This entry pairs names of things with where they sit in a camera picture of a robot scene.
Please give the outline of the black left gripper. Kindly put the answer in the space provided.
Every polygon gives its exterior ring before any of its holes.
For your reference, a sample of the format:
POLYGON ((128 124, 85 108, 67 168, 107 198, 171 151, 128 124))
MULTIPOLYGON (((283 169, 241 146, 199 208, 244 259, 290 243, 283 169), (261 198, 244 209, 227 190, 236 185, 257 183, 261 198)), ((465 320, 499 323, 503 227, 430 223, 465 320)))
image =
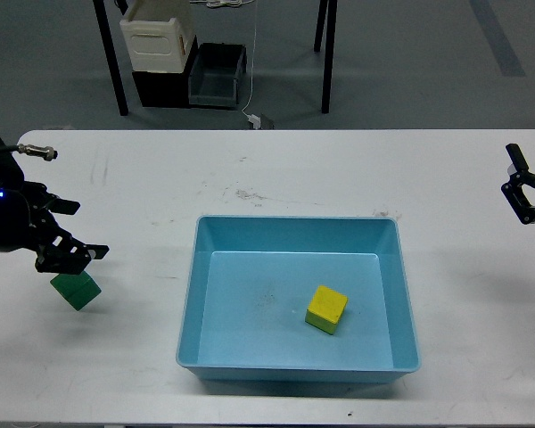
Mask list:
POLYGON ((51 213, 75 215, 76 201, 49 193, 41 183, 25 182, 13 190, 0 184, 0 252, 35 251, 39 273, 81 274, 93 260, 110 250, 105 244, 82 243, 71 233, 54 227, 51 213))

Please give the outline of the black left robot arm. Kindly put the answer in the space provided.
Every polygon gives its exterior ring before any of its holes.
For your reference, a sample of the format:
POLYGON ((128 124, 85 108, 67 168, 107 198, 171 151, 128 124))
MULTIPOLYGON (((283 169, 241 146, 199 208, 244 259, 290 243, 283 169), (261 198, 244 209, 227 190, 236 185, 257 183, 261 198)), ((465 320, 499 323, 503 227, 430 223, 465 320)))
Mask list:
POLYGON ((69 275, 78 275, 92 260, 103 259, 108 246, 82 243, 54 218, 75 214, 80 204, 49 193, 42 183, 27 181, 13 158, 15 153, 44 161, 57 158, 51 146, 7 145, 0 137, 0 252, 28 249, 37 255, 38 272, 69 275))

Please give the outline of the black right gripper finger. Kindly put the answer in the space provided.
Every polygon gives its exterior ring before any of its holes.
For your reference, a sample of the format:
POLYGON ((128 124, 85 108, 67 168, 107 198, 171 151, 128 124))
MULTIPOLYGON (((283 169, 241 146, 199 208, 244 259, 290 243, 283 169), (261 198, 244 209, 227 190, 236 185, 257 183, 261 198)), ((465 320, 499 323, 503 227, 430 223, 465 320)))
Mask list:
POLYGON ((530 172, 518 144, 507 144, 506 151, 512 164, 507 170, 509 180, 501 186, 501 191, 522 224, 535 224, 535 205, 530 203, 523 190, 525 186, 535 189, 535 174, 530 172))

